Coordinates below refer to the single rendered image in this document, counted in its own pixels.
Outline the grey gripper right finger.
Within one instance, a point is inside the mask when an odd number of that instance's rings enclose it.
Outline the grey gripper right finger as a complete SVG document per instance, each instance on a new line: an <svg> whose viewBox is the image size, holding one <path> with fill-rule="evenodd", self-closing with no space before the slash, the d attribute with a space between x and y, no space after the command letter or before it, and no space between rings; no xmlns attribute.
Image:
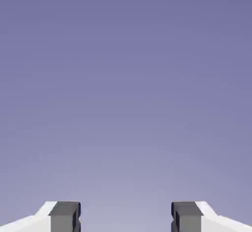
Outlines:
<svg viewBox="0 0 252 232"><path fill-rule="evenodd" d="M206 201L172 202L171 232L252 232L252 226L218 215Z"/></svg>

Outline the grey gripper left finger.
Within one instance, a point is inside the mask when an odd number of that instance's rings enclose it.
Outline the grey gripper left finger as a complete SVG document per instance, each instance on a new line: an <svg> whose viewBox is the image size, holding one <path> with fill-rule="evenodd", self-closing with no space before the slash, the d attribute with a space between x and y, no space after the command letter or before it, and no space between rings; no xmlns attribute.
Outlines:
<svg viewBox="0 0 252 232"><path fill-rule="evenodd" d="M0 226L0 232L81 232L81 203L46 201L34 215Z"/></svg>

